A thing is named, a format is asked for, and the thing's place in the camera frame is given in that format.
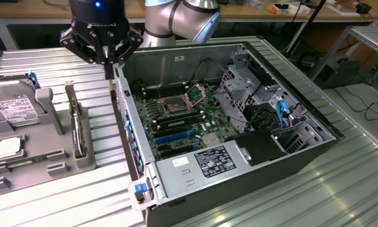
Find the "blue latch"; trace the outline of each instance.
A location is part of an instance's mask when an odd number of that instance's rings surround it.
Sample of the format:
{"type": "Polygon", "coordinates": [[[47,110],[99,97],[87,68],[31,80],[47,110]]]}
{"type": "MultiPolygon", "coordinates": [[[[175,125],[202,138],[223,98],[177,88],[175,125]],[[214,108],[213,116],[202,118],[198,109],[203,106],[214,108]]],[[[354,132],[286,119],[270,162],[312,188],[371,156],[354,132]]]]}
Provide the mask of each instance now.
{"type": "Polygon", "coordinates": [[[129,130],[129,124],[130,124],[130,121],[126,120],[126,122],[125,122],[125,127],[123,127],[123,128],[125,128],[125,131],[129,130]]]}
{"type": "Polygon", "coordinates": [[[277,102],[277,105],[275,105],[275,112],[277,112],[277,117],[278,117],[278,121],[279,121],[279,128],[283,129],[283,119],[282,119],[282,109],[283,111],[288,114],[290,113],[290,110],[283,102],[283,100],[279,100],[277,102]]]}
{"type": "Polygon", "coordinates": [[[134,185],[134,194],[142,194],[143,192],[146,192],[146,184],[145,183],[139,183],[137,185],[134,185]]]}
{"type": "Polygon", "coordinates": [[[29,79],[33,82],[33,85],[34,85],[35,89],[38,89],[39,88],[39,84],[37,82],[35,74],[30,70],[27,70],[27,76],[29,76],[29,79]]]}

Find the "power supply label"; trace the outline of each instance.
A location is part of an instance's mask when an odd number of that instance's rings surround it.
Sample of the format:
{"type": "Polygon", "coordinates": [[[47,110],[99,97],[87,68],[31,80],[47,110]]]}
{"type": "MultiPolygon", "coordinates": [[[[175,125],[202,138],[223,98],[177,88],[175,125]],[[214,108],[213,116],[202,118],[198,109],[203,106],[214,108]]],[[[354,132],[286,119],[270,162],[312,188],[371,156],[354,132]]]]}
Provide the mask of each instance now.
{"type": "Polygon", "coordinates": [[[0,112],[9,123],[37,119],[29,98],[0,101],[0,112]]]}
{"type": "Polygon", "coordinates": [[[223,146],[194,154],[205,177],[211,177],[235,169],[235,164],[223,146]]]}

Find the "corrugated metal surface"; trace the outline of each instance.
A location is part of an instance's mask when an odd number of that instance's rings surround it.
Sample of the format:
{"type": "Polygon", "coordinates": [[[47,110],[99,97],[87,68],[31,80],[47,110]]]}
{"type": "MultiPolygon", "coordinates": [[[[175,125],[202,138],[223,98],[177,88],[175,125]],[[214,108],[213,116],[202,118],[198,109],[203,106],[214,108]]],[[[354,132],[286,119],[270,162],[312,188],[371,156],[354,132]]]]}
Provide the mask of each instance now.
{"type": "Polygon", "coordinates": [[[65,81],[74,82],[87,107],[97,169],[0,196],[0,227],[143,226],[127,196],[129,169],[103,71],[63,48],[5,52],[0,75],[37,74],[53,90],[57,110],[67,109],[65,81]]]}
{"type": "MultiPolygon", "coordinates": [[[[209,42],[231,41],[251,42],[346,139],[298,174],[177,226],[378,226],[378,146],[267,43],[255,37],[209,42]]],[[[101,70],[61,48],[6,52],[3,59],[1,74],[31,68],[41,85],[54,87],[58,109],[66,107],[61,84],[70,79],[77,83],[99,168],[0,196],[0,226],[142,226],[126,197],[130,178],[101,70]]]]}
{"type": "Polygon", "coordinates": [[[348,33],[378,52],[378,26],[355,26],[348,33]]]}
{"type": "Polygon", "coordinates": [[[298,174],[177,227],[378,227],[378,146],[270,45],[251,37],[237,40],[251,42],[346,139],[298,174]]]}

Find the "motherboard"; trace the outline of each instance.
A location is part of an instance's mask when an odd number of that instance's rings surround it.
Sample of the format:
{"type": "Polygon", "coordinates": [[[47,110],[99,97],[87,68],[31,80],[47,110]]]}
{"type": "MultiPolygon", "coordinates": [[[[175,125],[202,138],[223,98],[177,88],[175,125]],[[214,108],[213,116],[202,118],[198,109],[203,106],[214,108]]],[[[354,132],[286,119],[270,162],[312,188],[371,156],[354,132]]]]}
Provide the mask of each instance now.
{"type": "Polygon", "coordinates": [[[213,87],[142,89],[133,95],[155,160],[214,146],[235,134],[213,87]]]}

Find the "open computer tower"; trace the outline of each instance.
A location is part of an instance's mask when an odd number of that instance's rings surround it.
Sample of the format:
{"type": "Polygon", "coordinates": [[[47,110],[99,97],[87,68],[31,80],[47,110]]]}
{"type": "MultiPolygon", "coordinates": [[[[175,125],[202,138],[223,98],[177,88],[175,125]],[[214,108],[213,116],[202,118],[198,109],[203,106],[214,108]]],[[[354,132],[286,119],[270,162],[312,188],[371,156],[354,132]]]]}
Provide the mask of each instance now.
{"type": "Polygon", "coordinates": [[[117,98],[147,226],[170,226],[295,174],[339,131],[249,43],[139,49],[117,98]]]}

